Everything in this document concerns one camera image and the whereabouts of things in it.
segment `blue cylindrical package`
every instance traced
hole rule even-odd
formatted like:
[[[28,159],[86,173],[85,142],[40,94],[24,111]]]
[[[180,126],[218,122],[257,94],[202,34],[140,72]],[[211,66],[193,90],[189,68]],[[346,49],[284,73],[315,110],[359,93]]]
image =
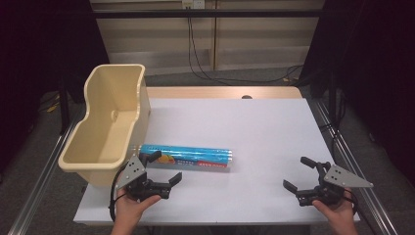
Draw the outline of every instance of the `blue cylindrical package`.
[[[161,151],[161,157],[157,159],[160,164],[229,167],[232,162],[232,151],[228,149],[145,144],[139,152],[140,155],[150,155],[158,150]]]

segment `silver gripper plate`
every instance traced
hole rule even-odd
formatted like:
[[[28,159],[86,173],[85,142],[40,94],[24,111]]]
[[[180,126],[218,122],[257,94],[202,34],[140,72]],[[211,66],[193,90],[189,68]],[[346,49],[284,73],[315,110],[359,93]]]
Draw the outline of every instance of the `silver gripper plate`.
[[[134,179],[138,178],[140,175],[144,174],[146,169],[141,164],[141,161],[137,158],[136,155],[133,155],[128,161],[125,170],[122,172],[121,177],[119,178],[118,183],[116,184],[116,190],[124,187]]]
[[[348,188],[372,188],[373,183],[360,178],[359,176],[349,172],[348,170],[341,168],[338,165],[333,164],[327,172],[324,180]]]

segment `wire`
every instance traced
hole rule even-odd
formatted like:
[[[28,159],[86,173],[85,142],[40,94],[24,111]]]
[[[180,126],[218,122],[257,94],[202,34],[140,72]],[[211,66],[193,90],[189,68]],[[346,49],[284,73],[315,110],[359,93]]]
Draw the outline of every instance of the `wire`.
[[[188,18],[188,28],[189,28],[189,53],[188,53],[189,58],[188,59],[189,59],[190,69],[191,69],[192,73],[195,76],[197,76],[198,78],[201,78],[201,79],[213,80],[213,81],[216,81],[216,82],[219,82],[221,84],[228,85],[228,86],[231,86],[231,84],[229,84],[227,82],[224,82],[224,81],[243,81],[243,82],[252,82],[252,83],[270,83],[270,82],[282,80],[284,78],[288,78],[290,76],[290,74],[295,72],[297,69],[302,68],[302,66],[303,66],[303,65],[291,66],[291,67],[287,68],[287,74],[286,75],[275,78],[275,79],[269,79],[269,80],[248,80],[248,79],[236,79],[236,78],[224,78],[224,77],[211,77],[211,76],[207,75],[204,72],[204,70],[202,69],[201,64],[199,62],[199,57],[198,57],[198,54],[196,52],[196,45],[195,45],[195,39],[194,39],[194,34],[193,34],[193,25],[192,25],[192,19],[191,18]],[[193,52],[195,54],[195,58],[196,58],[196,61],[198,63],[199,70],[202,72],[202,74],[204,76],[200,76],[200,75],[196,74],[196,72],[193,70],[192,63],[191,63],[191,56],[190,56],[191,55],[190,51],[191,51],[192,45],[193,45]]]
[[[54,99],[54,98],[56,98],[58,95],[59,95],[59,92],[56,92],[56,93],[55,93],[53,96],[51,96],[50,98],[48,98],[48,99],[46,99],[46,100],[44,100],[44,101],[40,102],[40,105],[43,105],[43,104],[45,104],[45,103],[47,103],[47,102],[49,102],[49,101],[53,100],[53,99]]]
[[[295,87],[301,87],[308,85],[315,77],[321,76],[320,74],[326,71],[329,67],[322,68],[320,70],[315,70],[308,74],[306,77],[303,77],[302,79],[299,79],[296,83],[293,84]]]
[[[204,72],[204,70],[202,70],[202,67],[201,67],[201,64],[199,63],[199,57],[198,57],[198,54],[196,53],[196,46],[195,46],[195,39],[194,39],[194,36],[193,36],[193,27],[192,27],[192,19],[191,18],[188,18],[187,19],[187,24],[188,24],[188,27],[189,27],[189,50],[188,50],[188,54],[189,54],[189,66],[190,66],[190,70],[192,71],[192,73],[195,75],[195,76],[197,76],[198,78],[201,78],[201,79],[205,79],[205,80],[213,80],[213,81],[216,81],[216,82],[219,82],[219,83],[221,83],[221,84],[224,84],[224,85],[230,85],[230,84],[228,84],[228,83],[226,83],[226,82],[223,82],[223,81],[220,81],[220,80],[217,80],[217,79],[215,79],[215,78],[211,78],[211,77],[209,77],[205,72]],[[191,58],[190,58],[190,51],[191,51],[191,48],[192,48],[192,45],[193,45],[193,51],[194,51],[194,54],[195,54],[195,57],[196,57],[196,61],[198,62],[198,66],[199,66],[199,69],[201,70],[201,72],[206,76],[206,77],[203,77],[203,76],[199,76],[194,70],[193,70],[193,66],[192,66],[192,60],[191,60]]]
[[[351,195],[351,199],[347,198],[345,196],[343,196],[343,198],[351,203],[354,204],[353,206],[353,214],[355,214],[356,212],[359,212],[359,215],[363,218],[363,220],[366,222],[366,224],[369,226],[370,230],[372,231],[372,233],[374,235],[376,235],[376,231],[374,229],[374,227],[372,226],[372,224],[370,224],[369,219],[366,217],[366,215],[362,212],[362,210],[359,207],[358,204],[358,200],[357,197],[349,190],[345,189],[346,192],[349,192],[349,194]]]
[[[337,138],[339,136],[340,124],[342,122],[342,119],[345,117],[345,115],[346,115],[346,97],[345,97],[345,94],[342,91],[341,99],[340,99],[340,102],[339,102],[339,108],[337,109],[334,123],[329,123],[329,124],[326,124],[326,125],[319,126],[321,132],[323,132],[323,130],[322,130],[323,127],[327,127],[327,129],[328,128],[333,128],[334,133],[333,133],[330,152],[332,154],[333,161],[335,162],[336,165],[337,165],[337,163],[336,163],[336,159],[335,159],[335,141],[337,140]]]
[[[114,191],[115,191],[115,184],[116,184],[116,181],[118,180],[118,177],[119,177],[119,175],[122,173],[122,171],[125,169],[125,167],[127,166],[127,164],[125,164],[125,165],[123,165],[117,172],[116,172],[116,175],[115,175],[115,177],[114,177],[114,180],[113,180],[113,185],[111,186],[111,199],[110,199],[110,205],[108,206],[108,209],[110,209],[110,216],[111,216],[111,219],[113,220],[113,222],[115,222],[115,202],[119,199],[119,198],[121,198],[121,197],[123,197],[125,194],[123,194],[123,195],[121,195],[121,196],[119,196],[119,197],[117,197],[115,200],[114,200]]]

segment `cream plastic basket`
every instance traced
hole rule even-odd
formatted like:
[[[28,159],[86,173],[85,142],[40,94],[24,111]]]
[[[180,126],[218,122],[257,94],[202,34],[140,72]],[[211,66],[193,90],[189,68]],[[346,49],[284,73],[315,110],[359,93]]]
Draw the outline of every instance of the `cream plastic basket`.
[[[102,65],[84,86],[85,118],[59,157],[63,171],[95,186],[111,185],[147,132],[150,102],[142,65]]]

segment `white table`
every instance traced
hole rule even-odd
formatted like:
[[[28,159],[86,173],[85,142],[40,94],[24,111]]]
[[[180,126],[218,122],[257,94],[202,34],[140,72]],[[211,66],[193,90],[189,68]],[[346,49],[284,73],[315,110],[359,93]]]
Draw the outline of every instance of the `white table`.
[[[326,221],[314,207],[300,207],[295,195],[282,186],[283,179],[299,190],[318,184],[317,171],[301,164],[300,157],[332,161],[304,99],[151,99],[151,105],[146,143],[227,148],[233,151],[234,163],[225,170],[149,165],[148,176],[154,181],[165,182],[178,171],[183,179],[168,200],[146,210],[140,224]],[[88,185],[74,221],[111,224],[109,200],[110,187]]]

